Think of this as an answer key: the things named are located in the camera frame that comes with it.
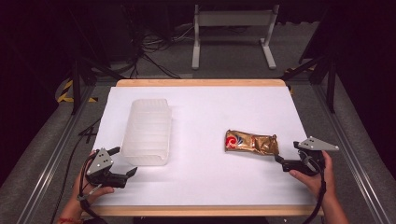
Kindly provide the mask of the person's right hand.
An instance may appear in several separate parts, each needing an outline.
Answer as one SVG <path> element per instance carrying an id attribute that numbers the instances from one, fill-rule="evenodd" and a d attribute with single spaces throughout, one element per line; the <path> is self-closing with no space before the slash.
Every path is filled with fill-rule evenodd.
<path id="1" fill-rule="evenodd" d="M 329 201 L 336 197 L 335 177 L 332 170 L 332 158 L 326 151 L 323 151 L 322 155 L 325 160 L 324 180 L 326 182 L 326 192 L 323 200 Z M 314 196 L 319 196 L 319 190 L 321 187 L 320 175 L 308 176 L 296 170 L 289 171 L 289 174 L 304 183 Z"/>

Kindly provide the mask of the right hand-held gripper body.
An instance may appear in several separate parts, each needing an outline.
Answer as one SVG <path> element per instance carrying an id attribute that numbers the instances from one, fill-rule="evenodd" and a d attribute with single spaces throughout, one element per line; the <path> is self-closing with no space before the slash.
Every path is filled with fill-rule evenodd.
<path id="1" fill-rule="evenodd" d="M 299 143 L 300 148 L 296 149 L 300 159 L 284 159 L 284 163 L 281 164 L 284 172 L 296 170 L 308 176 L 317 175 L 325 168 L 325 160 L 322 152 L 339 150 L 339 146 L 324 142 L 313 136 Z"/>

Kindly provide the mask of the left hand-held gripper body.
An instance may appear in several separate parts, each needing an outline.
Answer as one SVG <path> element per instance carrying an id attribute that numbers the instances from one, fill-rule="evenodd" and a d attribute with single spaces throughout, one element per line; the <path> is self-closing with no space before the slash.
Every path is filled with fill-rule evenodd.
<path id="1" fill-rule="evenodd" d="M 98 149 L 86 171 L 89 183 L 95 186 L 123 189 L 127 183 L 126 175 L 113 174 L 110 171 L 113 164 L 114 161 L 107 153 L 107 150 L 105 148 Z"/>

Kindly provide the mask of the yellow black floor tape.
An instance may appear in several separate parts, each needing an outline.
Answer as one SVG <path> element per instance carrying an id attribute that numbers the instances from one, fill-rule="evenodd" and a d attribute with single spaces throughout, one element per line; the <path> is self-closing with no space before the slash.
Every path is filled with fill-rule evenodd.
<path id="1" fill-rule="evenodd" d="M 58 103 L 61 102 L 67 102 L 67 103 L 73 103 L 74 102 L 74 98 L 73 97 L 68 97 L 67 93 L 69 92 L 69 90 L 71 89 L 71 87 L 73 86 L 73 80 L 72 79 L 68 79 L 65 84 L 64 87 L 60 93 L 60 96 L 57 99 Z"/>

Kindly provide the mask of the black metal stand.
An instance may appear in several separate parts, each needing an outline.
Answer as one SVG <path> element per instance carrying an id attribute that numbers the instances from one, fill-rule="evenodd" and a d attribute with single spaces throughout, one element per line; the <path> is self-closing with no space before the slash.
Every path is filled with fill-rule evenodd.
<path id="1" fill-rule="evenodd" d="M 319 54 L 318 57 L 303 63 L 295 69 L 289 68 L 280 77 L 281 80 L 286 81 L 295 77 L 302 72 L 307 71 L 313 67 L 313 71 L 309 77 L 309 82 L 313 85 L 318 85 L 322 80 L 327 78 L 327 89 L 326 89 L 326 105 L 329 110 L 334 113 L 334 92 L 335 92 L 335 77 L 336 77 L 336 64 L 335 64 L 335 52 L 333 50 L 325 50 Z"/>
<path id="2" fill-rule="evenodd" d="M 70 50 L 73 59 L 73 111 L 76 115 L 85 102 L 85 86 L 91 87 L 97 82 L 97 75 L 92 68 L 103 73 L 105 77 L 121 80 L 123 76 L 110 68 L 103 43 L 92 21 L 92 14 L 86 7 L 68 7 L 71 21 Z"/>

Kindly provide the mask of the translucent plastic container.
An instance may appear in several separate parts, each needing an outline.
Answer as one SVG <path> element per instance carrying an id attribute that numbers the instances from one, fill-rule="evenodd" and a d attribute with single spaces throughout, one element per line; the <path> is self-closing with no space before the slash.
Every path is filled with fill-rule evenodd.
<path id="1" fill-rule="evenodd" d="M 165 165 L 169 157 L 172 111 L 165 99 L 132 102 L 120 152 L 135 166 Z"/>

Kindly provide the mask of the aluminium floor rail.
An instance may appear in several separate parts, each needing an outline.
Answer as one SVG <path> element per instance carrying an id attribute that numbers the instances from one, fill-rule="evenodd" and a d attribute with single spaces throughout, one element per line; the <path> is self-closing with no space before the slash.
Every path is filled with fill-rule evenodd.
<path id="1" fill-rule="evenodd" d="M 354 179 L 357 182 L 364 201 L 366 201 L 366 204 L 370 209 L 375 223 L 391 224 L 391 219 L 384 209 L 383 204 L 379 201 L 379 198 L 377 197 L 377 194 L 373 188 L 372 181 L 361 166 L 361 163 L 359 162 L 352 145 L 347 139 L 347 135 L 344 132 L 339 119 L 337 118 L 336 114 L 333 113 L 327 106 L 325 91 L 319 85 L 314 85 L 313 91 L 318 97 L 322 109 L 325 111 L 328 119 L 330 120 L 330 123 L 337 135 L 338 141 L 340 142 L 339 147 L 341 152 Z"/>
<path id="2" fill-rule="evenodd" d="M 64 154 L 65 146 L 71 136 L 71 133 L 77 125 L 78 120 L 82 114 L 82 110 L 87 104 L 89 97 L 92 95 L 93 90 L 94 86 L 87 86 L 84 87 L 81 91 L 81 96 L 79 97 L 79 99 L 81 100 L 81 104 L 77 108 L 75 114 L 71 115 L 66 122 L 64 131 L 60 135 L 56 147 L 52 150 L 51 156 L 49 157 L 49 160 L 47 161 L 43 172 L 40 174 L 37 183 L 35 184 L 35 188 L 19 216 L 17 224 L 29 224 L 33 216 L 35 215 L 35 212 L 40 205 L 50 185 L 50 182 L 58 168 L 60 160 Z"/>

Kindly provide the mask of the white metal stand frame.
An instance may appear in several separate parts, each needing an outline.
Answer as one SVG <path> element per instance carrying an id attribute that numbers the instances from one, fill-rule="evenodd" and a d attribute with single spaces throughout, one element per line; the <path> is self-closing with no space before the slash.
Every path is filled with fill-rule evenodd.
<path id="1" fill-rule="evenodd" d="M 192 50 L 191 68 L 197 70 L 200 63 L 200 28 L 215 26 L 265 26 L 265 37 L 260 39 L 262 51 L 268 67 L 276 69 L 276 62 L 270 50 L 270 40 L 275 28 L 279 5 L 265 10 L 236 10 L 236 11 L 202 11 L 198 5 L 194 6 L 194 44 Z"/>

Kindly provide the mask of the person's left hand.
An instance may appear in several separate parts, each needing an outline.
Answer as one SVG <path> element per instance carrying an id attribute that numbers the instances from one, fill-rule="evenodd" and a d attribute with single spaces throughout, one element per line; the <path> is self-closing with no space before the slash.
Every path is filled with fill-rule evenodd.
<path id="1" fill-rule="evenodd" d="M 79 196 L 85 196 L 89 204 L 93 204 L 99 197 L 112 194 L 115 189 L 112 187 L 99 187 L 89 183 L 86 177 L 86 170 L 88 166 L 92 163 L 92 156 L 94 151 L 91 151 L 89 157 L 84 161 L 81 169 L 78 171 L 78 177 L 73 184 L 73 191 L 71 194 L 71 199 L 78 199 Z"/>

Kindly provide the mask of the white table cover sheet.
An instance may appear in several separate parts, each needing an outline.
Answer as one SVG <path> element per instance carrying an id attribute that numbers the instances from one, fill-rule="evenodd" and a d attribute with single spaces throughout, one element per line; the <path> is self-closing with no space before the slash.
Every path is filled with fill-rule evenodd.
<path id="1" fill-rule="evenodd" d="M 142 166 L 105 205 L 310 205 L 306 186 L 271 156 L 228 152 L 229 130 L 276 135 L 282 157 L 298 157 L 306 138 L 285 87 L 114 87 L 95 147 L 120 146 L 131 104 L 164 99 L 172 109 L 170 154 L 164 166 Z"/>

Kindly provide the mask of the gold foil snack packet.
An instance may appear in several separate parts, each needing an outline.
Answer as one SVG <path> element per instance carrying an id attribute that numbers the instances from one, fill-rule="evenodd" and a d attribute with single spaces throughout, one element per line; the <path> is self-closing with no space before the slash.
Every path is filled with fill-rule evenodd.
<path id="1" fill-rule="evenodd" d="M 226 151 L 246 151 L 263 156 L 279 154 L 276 135 L 258 135 L 228 130 L 225 134 Z"/>

